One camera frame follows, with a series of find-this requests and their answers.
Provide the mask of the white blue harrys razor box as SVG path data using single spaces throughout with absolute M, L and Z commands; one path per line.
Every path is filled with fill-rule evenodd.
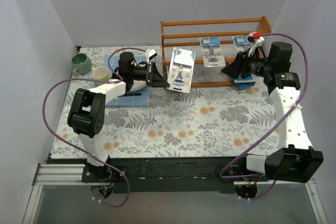
M 239 88 L 250 88 L 253 87 L 256 83 L 255 77 L 250 74 L 248 77 L 244 78 L 237 78 L 237 79 L 232 79 L 233 86 L 234 87 L 239 87 Z

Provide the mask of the razor blister pack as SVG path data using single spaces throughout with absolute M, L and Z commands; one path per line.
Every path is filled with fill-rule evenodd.
M 248 40 L 249 35 L 237 35 L 233 36 L 232 40 L 237 52 L 247 51 L 254 42 Z
M 224 67 L 226 65 L 218 37 L 201 37 L 199 43 L 201 46 L 204 67 Z
M 195 53 L 191 50 L 174 48 L 172 52 L 167 82 L 168 90 L 189 93 L 195 64 Z

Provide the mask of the orange wooden shelf rack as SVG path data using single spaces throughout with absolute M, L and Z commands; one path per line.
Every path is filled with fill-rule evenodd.
M 252 32 L 269 33 L 271 24 L 267 17 L 193 20 L 179 22 L 161 21 L 161 47 L 163 77 L 168 79 L 174 48 L 183 48 L 195 52 L 195 66 L 204 63 L 200 49 L 201 37 L 218 37 L 222 49 L 226 50 L 225 61 L 231 63 L 236 57 L 233 36 L 248 35 Z

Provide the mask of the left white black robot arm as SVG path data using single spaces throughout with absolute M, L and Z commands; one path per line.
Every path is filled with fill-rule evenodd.
M 169 87 L 152 62 L 156 55 L 154 49 L 149 49 L 145 51 L 146 60 L 137 63 L 133 53 L 122 52 L 118 66 L 107 71 L 107 81 L 95 88 L 79 88 L 75 92 L 67 122 L 82 141 L 87 153 L 86 167 L 89 173 L 100 182 L 106 182 L 112 176 L 111 168 L 106 165 L 109 155 L 100 136 L 106 104 L 145 86 Z

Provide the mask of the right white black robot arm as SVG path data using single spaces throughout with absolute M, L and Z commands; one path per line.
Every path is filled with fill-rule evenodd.
M 273 42 L 268 56 L 262 47 L 238 52 L 233 63 L 222 69 L 229 77 L 262 77 L 274 105 L 279 130 L 279 144 L 269 155 L 244 154 L 238 176 L 251 180 L 264 175 L 271 180 L 306 183 L 323 163 L 323 153 L 313 148 L 305 129 L 300 101 L 303 91 L 299 77 L 291 72 L 292 45 Z

